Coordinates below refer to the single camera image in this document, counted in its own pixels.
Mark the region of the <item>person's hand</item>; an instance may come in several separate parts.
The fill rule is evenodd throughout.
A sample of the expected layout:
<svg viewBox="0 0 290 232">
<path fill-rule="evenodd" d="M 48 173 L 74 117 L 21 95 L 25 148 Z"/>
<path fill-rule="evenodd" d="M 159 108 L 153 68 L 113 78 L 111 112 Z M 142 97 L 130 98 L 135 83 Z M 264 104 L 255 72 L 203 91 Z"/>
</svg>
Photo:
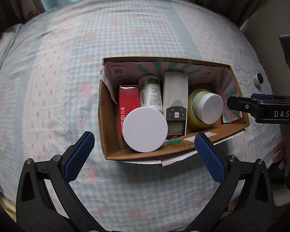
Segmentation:
<svg viewBox="0 0 290 232">
<path fill-rule="evenodd" d="M 286 148 L 284 141 L 280 141 L 272 150 L 272 152 L 275 154 L 272 161 L 273 163 L 278 163 L 279 169 L 284 169 L 286 167 Z"/>
</svg>

